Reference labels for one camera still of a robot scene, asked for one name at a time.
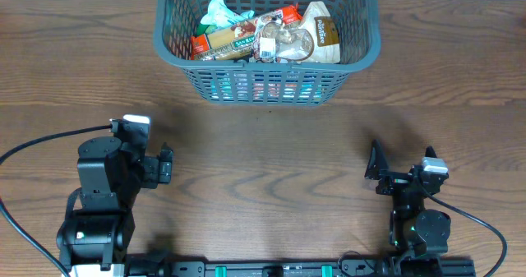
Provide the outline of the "red spaghetti pasta package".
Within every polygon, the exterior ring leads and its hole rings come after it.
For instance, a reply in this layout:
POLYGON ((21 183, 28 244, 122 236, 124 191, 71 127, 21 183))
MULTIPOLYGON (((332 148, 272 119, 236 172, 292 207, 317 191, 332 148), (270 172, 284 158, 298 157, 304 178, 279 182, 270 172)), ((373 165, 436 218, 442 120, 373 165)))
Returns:
POLYGON ((256 16, 210 34, 191 37, 191 60, 234 60, 251 54, 256 33, 267 23, 297 26, 302 16, 290 5, 256 16))

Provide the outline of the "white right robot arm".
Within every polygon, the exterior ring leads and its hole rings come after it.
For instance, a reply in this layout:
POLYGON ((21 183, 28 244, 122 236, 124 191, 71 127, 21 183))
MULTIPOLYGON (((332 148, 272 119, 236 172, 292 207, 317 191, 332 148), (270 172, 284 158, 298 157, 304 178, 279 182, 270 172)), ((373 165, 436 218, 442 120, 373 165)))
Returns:
POLYGON ((426 208, 425 200, 437 194, 448 177, 445 161, 430 146, 419 164, 401 173, 390 170, 380 142, 371 142, 364 178, 378 182, 378 195, 392 198, 389 243, 395 248, 395 253, 376 263, 377 274, 441 274, 432 266, 448 251, 451 219, 444 212, 426 208))

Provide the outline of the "Kleenex tissue multipack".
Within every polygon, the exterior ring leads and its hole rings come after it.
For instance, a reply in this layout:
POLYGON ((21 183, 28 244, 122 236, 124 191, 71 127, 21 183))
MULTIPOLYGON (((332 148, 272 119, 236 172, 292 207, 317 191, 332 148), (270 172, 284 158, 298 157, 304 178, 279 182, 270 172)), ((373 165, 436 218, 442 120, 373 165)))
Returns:
POLYGON ((303 80, 283 80, 280 74, 271 74, 266 80, 264 74, 248 75, 245 72, 234 72, 232 75, 220 73, 217 80, 205 80, 204 84, 203 91, 211 100, 284 104, 319 104, 327 88, 311 75, 303 80))

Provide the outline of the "beige PanTree snack bag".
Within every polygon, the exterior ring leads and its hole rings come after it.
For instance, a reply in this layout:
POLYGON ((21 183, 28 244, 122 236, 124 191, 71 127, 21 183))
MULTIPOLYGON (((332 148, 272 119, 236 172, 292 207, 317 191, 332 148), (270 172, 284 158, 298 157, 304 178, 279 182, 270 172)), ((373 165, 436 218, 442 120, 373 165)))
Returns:
POLYGON ((251 62, 340 62, 339 34, 328 8, 310 2, 303 14, 287 6, 255 19, 251 62))

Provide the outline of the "green lid jar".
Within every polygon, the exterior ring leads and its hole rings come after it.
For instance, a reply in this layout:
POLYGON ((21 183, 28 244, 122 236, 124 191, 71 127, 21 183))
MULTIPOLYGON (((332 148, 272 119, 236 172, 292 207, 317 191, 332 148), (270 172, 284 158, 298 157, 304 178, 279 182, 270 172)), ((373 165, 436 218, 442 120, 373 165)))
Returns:
POLYGON ((199 24, 198 28, 197 28, 197 31, 196 31, 196 36, 203 35, 207 31, 207 29, 209 27, 210 27, 210 25, 199 24))

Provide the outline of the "teal small packet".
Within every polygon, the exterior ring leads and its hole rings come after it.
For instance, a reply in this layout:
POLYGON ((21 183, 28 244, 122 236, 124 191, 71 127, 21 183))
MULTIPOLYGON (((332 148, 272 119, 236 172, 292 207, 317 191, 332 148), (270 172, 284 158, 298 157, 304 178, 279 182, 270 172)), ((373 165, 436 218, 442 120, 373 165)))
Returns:
POLYGON ((207 13, 201 18, 201 24, 214 25, 222 29, 249 20, 254 15, 253 10, 237 14, 226 6, 224 0, 211 0, 207 7, 207 13))

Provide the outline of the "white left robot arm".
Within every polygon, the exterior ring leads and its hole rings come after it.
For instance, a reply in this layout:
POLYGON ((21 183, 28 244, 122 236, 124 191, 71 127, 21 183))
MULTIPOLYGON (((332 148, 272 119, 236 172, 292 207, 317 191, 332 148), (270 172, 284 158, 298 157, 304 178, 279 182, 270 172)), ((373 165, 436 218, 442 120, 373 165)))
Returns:
POLYGON ((81 186, 68 198, 57 234, 59 261, 70 276, 88 270, 122 274, 135 230, 132 207, 141 189, 168 184, 173 150, 146 155, 151 120, 126 114, 110 122, 110 135, 78 148, 81 186))

